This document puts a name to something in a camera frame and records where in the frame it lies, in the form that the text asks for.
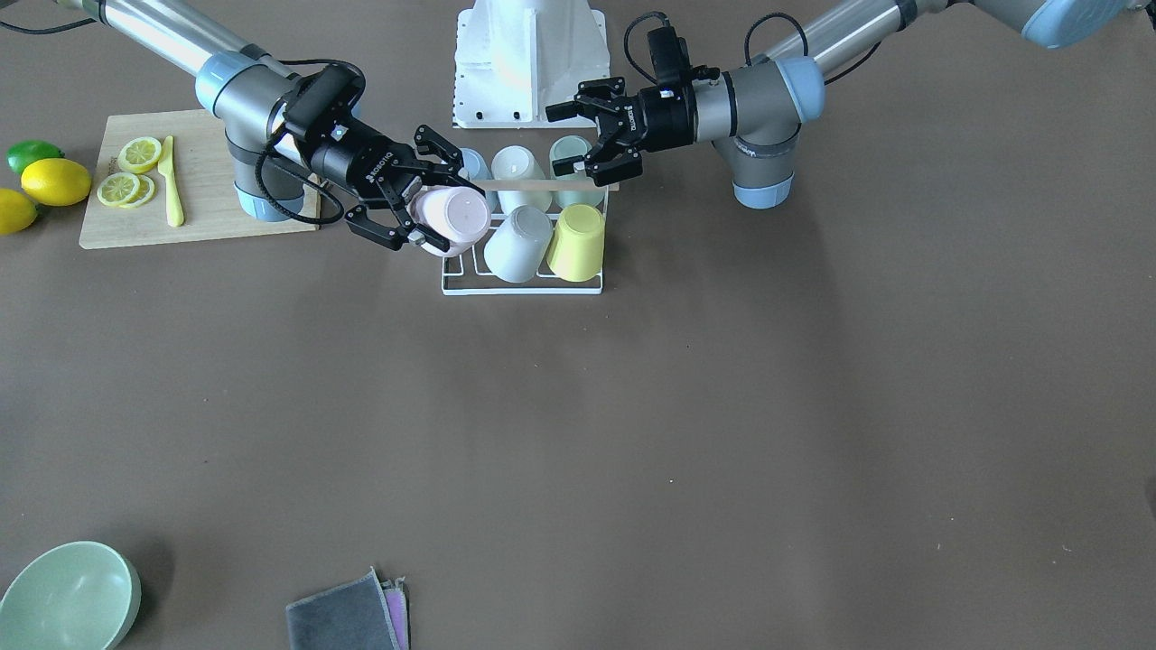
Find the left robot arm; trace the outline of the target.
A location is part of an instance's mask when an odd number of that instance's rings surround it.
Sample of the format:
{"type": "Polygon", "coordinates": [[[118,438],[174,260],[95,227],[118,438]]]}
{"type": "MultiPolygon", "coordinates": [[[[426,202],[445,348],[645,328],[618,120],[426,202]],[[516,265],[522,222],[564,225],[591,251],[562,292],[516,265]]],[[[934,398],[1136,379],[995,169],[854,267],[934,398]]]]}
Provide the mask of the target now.
{"type": "Polygon", "coordinates": [[[825,110],[827,86],[854,71],[891,34],[903,32],[946,1],[843,1],[773,49],[746,51],[734,71],[695,66],[665,16],[649,32],[653,73],[628,93],[623,77],[587,79],[573,98],[546,108],[549,121],[575,116],[595,124],[587,153],[553,156],[553,170],[586,173],[598,186],[640,175],[643,153],[713,145],[726,161],[738,201],[772,209],[796,176],[796,141],[825,110]]]}

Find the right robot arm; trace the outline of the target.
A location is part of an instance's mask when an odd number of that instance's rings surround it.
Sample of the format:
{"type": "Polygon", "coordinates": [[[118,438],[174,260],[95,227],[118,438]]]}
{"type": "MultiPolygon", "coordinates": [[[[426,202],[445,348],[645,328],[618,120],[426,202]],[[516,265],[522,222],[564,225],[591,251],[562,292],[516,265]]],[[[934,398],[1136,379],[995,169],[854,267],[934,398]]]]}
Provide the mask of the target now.
{"type": "Polygon", "coordinates": [[[187,71],[199,102],[227,127],[237,197],[252,217],[309,226],[342,221],[384,248],[449,254],[461,236],[423,198],[482,209],[483,190],[460,173],[462,153],[430,126],[412,145],[360,121],[365,77],[351,62],[290,71],[181,1],[71,1],[71,9],[187,71]]]}

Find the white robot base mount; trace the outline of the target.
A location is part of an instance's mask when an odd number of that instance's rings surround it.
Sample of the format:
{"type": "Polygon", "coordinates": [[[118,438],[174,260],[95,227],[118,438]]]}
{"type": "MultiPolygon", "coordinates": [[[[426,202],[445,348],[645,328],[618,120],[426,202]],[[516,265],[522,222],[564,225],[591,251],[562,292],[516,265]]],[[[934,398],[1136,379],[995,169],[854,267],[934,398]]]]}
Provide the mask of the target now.
{"type": "Polygon", "coordinates": [[[610,76],[603,12],[586,1],[476,1],[457,16],[452,124],[464,130],[584,130],[544,109],[610,76]]]}

